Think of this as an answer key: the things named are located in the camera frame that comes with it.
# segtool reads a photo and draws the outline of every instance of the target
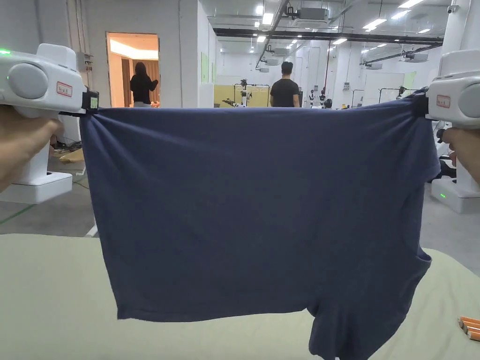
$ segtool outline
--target green poster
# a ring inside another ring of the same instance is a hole
[[[200,63],[202,69],[202,83],[208,82],[208,55],[202,53],[202,61]]]
[[[413,82],[415,80],[415,76],[417,75],[417,72],[407,72],[405,74],[405,78],[403,80],[403,87],[406,89],[412,89],[413,87]]]
[[[212,63],[212,83],[216,84],[216,64]]]

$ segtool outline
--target label sticker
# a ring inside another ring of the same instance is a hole
[[[437,95],[437,106],[442,108],[450,108],[450,97],[444,95]]]
[[[72,97],[73,88],[70,85],[61,83],[60,81],[57,82],[57,94]]]

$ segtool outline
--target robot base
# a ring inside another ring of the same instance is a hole
[[[72,175],[49,172],[29,184],[12,184],[0,193],[0,201],[39,204],[72,191]]]
[[[432,181],[432,196],[459,214],[480,214],[480,192],[466,192],[452,179]]]

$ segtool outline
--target doorway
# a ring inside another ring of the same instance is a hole
[[[158,36],[154,34],[107,33],[108,79],[110,104],[113,108],[133,107],[130,79],[135,66],[142,62],[152,81],[158,86],[150,92],[152,107],[160,107],[160,71]]]

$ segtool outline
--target security camera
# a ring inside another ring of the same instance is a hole
[[[447,13],[452,14],[452,13],[456,12],[459,7],[460,6],[458,6],[458,5],[450,5],[449,7],[447,7]]]

